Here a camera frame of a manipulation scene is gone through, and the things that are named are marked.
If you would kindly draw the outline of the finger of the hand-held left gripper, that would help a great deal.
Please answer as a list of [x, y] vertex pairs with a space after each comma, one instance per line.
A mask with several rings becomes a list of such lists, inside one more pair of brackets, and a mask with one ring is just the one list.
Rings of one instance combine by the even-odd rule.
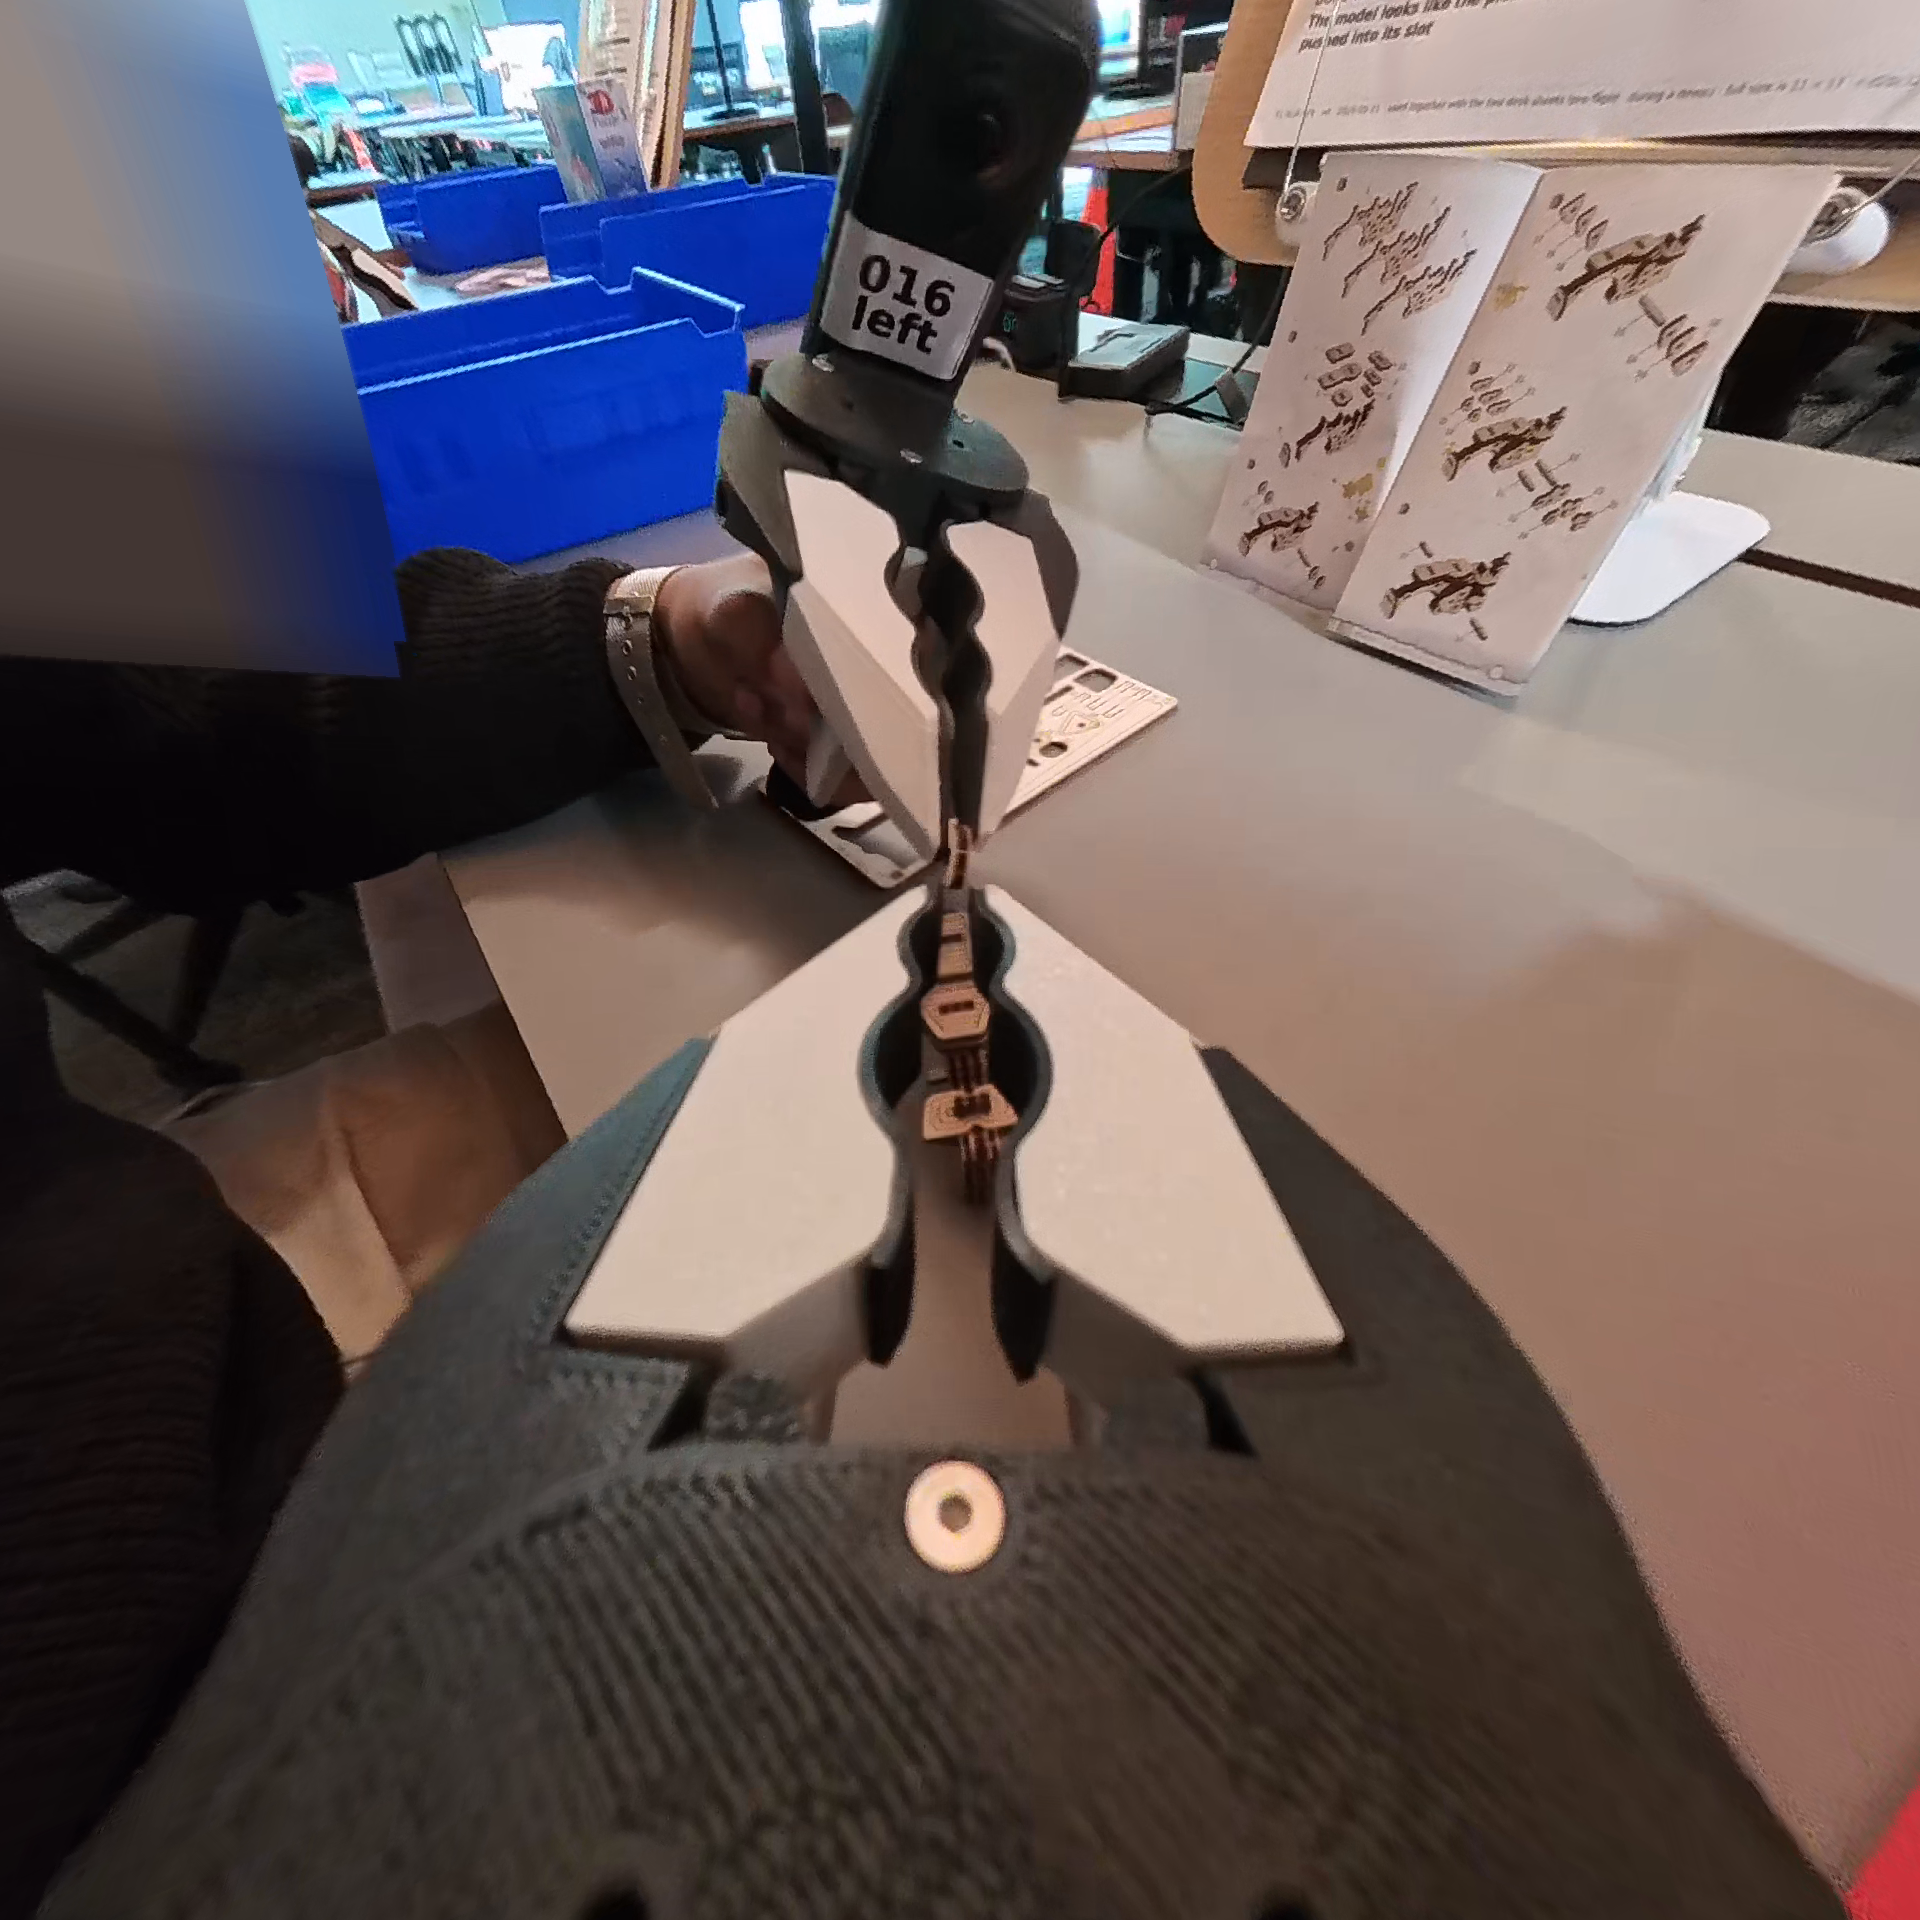
[[959, 573], [951, 815], [982, 845], [1014, 803], [1082, 567], [1058, 520], [952, 520], [943, 556]]
[[783, 595], [783, 648], [820, 720], [807, 792], [823, 804], [855, 776], [916, 855], [939, 858], [952, 819], [952, 715], [892, 587], [899, 528], [830, 476], [786, 470], [781, 482], [800, 556]]

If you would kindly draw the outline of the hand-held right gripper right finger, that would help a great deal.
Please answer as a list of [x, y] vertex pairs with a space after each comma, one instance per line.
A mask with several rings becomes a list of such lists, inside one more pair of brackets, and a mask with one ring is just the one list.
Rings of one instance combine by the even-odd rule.
[[1036, 1085], [998, 1154], [991, 1320], [1014, 1379], [1320, 1359], [1344, 1328], [1192, 1036], [1002, 886], [994, 987]]

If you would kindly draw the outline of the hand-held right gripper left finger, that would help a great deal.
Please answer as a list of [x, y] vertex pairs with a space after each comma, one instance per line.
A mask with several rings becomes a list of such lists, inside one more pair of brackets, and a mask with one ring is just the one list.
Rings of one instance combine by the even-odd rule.
[[928, 908], [887, 902], [711, 1036], [567, 1309], [571, 1346], [778, 1380], [804, 1427], [858, 1423], [845, 1380], [912, 1308]]

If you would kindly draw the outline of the laser-cut plywood parts sheet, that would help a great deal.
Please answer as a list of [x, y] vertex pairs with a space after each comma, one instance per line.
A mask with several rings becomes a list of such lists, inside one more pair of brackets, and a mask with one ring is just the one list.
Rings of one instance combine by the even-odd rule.
[[[1174, 710], [1178, 699], [1170, 693], [1074, 648], [1063, 648], [1008, 815], [1030, 810]], [[928, 868], [928, 859], [912, 850], [878, 803], [855, 803], [819, 814], [779, 771], [768, 771], [755, 784], [755, 792], [810, 842], [837, 855], [864, 883], [883, 892]]]

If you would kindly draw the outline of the small wooden model assembly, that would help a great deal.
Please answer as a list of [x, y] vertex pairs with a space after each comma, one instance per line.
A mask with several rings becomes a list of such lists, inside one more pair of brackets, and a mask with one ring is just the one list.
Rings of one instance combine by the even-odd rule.
[[962, 1197], [982, 1206], [1018, 1109], [991, 1080], [994, 1010], [975, 970], [973, 850], [973, 829], [955, 823], [935, 899], [932, 972], [918, 998], [925, 1064], [918, 1138], [952, 1151]]

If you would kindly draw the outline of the person's left forearm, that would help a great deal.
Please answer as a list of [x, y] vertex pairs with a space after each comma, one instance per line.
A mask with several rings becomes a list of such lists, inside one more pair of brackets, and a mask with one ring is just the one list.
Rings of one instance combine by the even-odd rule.
[[287, 883], [396, 874], [652, 765], [607, 666], [621, 573], [518, 571], [450, 547], [404, 559], [396, 676], [299, 684]]

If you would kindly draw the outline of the grey desk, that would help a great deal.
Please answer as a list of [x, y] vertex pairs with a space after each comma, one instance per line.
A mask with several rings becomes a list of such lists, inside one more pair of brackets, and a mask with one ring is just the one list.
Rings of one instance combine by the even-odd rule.
[[1170, 717], [981, 877], [1227, 1048], [1550, 1387], [1852, 1880], [1915, 1788], [1915, 612], [1733, 565], [1504, 706], [1200, 565], [1236, 451], [982, 367]]

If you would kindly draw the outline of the person's left hand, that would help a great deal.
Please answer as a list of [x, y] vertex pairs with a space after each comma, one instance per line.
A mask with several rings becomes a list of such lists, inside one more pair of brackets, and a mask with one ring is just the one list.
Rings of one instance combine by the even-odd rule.
[[819, 708], [783, 646], [773, 573], [751, 551], [672, 568], [656, 599], [656, 648], [695, 733], [758, 743], [794, 779]]

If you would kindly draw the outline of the black flat device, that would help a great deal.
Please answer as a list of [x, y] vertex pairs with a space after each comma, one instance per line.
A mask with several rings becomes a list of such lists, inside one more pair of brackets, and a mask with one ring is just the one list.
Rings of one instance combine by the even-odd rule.
[[1163, 400], [1184, 379], [1188, 326], [1082, 316], [1082, 340], [1055, 374], [1060, 397]]

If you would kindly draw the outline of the wooden board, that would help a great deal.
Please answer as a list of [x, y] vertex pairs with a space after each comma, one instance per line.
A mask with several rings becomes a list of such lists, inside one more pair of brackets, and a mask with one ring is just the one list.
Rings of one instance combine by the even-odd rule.
[[1815, 272], [1787, 275], [1776, 299], [1800, 307], [1856, 309], [1863, 314], [1915, 316], [1915, 131], [1912, 132], [1804, 132], [1804, 134], [1704, 134], [1621, 138], [1487, 143], [1408, 143], [1367, 148], [1290, 146], [1250, 150], [1244, 143], [1264, 78], [1290, 21], [1307, 4], [1236, 4], [1215, 71], [1211, 103], [1196, 148], [1196, 204], [1202, 227], [1230, 254], [1256, 262], [1290, 262], [1298, 218], [1282, 213], [1293, 184], [1332, 154], [1410, 150], [1480, 156], [1531, 164], [1547, 163], [1749, 163], [1810, 164], [1858, 184], [1887, 214], [1887, 238], [1868, 258], [1846, 256], [1837, 242]]

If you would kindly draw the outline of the large blue plastic bin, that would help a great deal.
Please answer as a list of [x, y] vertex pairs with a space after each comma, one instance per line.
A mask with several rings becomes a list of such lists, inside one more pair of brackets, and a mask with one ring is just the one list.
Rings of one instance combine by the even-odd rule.
[[396, 559], [538, 559], [714, 503], [738, 301], [635, 270], [343, 330]]

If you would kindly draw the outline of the folded assembly instruction sheet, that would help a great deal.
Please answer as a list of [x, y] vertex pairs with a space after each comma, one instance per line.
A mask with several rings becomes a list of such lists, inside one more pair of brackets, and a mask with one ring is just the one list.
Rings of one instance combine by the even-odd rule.
[[1837, 173], [1332, 154], [1204, 562], [1512, 699]]

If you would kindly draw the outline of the person's black sweater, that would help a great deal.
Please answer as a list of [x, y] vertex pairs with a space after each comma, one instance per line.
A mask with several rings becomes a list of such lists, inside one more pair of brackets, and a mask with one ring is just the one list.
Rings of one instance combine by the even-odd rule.
[[[6, 660], [4, 883], [366, 877], [412, 695]], [[32, 1916], [219, 1636], [343, 1368], [204, 1165], [66, 1090], [11, 914], [3, 1116], [3, 1883]]]

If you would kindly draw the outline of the white stand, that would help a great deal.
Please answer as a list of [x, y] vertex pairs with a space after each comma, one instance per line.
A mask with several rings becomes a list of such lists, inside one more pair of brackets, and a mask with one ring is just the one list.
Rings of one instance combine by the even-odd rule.
[[1704, 440], [1704, 419], [1699, 411], [1671, 440], [1636, 510], [1580, 595], [1571, 621], [1623, 628], [1653, 620], [1768, 535], [1763, 511], [1683, 490]]

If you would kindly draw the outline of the red plastic bin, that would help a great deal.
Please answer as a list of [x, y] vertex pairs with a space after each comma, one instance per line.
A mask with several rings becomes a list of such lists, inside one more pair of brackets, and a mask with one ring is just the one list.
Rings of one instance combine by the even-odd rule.
[[1917, 1918], [1917, 1795], [1892, 1818], [1845, 1893], [1850, 1918]]

